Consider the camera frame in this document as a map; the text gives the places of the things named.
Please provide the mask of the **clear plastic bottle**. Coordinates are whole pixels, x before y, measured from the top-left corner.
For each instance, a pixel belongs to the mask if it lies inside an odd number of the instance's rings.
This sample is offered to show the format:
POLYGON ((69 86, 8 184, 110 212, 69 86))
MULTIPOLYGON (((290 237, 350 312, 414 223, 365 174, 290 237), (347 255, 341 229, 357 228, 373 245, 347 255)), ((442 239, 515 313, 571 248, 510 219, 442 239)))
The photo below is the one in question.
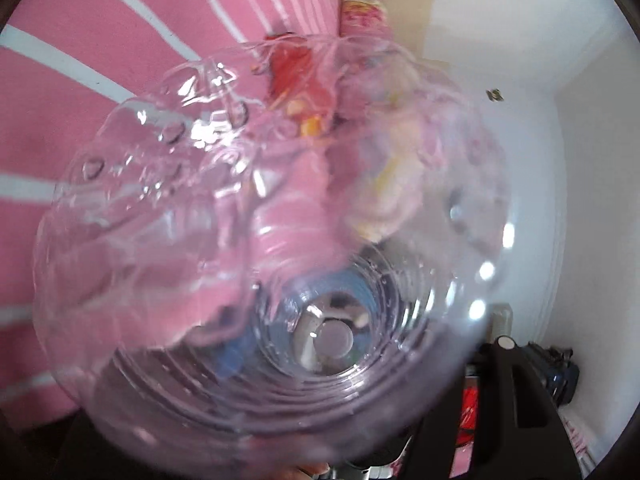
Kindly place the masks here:
POLYGON ((107 440, 189 479, 367 452, 430 408, 483 330, 510 188, 468 97, 390 40, 309 38, 336 94, 302 138, 267 39, 171 70, 204 140, 109 119, 35 244, 34 323, 107 440))

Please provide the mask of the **red snack wrapper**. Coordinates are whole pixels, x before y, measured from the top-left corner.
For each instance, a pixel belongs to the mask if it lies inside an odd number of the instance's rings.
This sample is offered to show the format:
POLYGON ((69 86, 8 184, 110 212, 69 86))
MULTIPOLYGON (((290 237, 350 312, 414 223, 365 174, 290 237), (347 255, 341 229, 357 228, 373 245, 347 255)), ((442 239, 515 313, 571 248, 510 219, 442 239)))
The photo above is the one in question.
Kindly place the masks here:
POLYGON ((309 38, 288 32, 268 40, 268 110, 280 110, 302 138, 322 136, 333 118, 336 94, 323 81, 309 38))

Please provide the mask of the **pink floral pillow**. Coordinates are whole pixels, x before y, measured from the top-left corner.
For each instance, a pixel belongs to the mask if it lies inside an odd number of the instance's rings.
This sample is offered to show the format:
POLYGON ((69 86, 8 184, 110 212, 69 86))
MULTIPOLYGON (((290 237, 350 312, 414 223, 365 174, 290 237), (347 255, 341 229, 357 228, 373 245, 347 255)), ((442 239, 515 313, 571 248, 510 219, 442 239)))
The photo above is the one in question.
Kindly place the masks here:
POLYGON ((340 34, 346 36, 372 36, 383 39, 393 37, 384 0, 342 0, 340 34))

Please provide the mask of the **pink striped bed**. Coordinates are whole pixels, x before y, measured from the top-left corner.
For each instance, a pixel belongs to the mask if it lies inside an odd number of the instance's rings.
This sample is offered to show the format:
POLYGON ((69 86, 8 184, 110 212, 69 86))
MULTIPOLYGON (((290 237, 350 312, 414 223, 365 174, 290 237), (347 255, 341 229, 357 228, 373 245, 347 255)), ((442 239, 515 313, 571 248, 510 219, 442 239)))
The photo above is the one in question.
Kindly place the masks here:
POLYGON ((64 172, 109 119, 204 140, 162 93, 172 68, 279 32, 329 35, 338 0, 20 0, 1 33, 1 416, 72 412, 32 329, 32 248, 64 172))

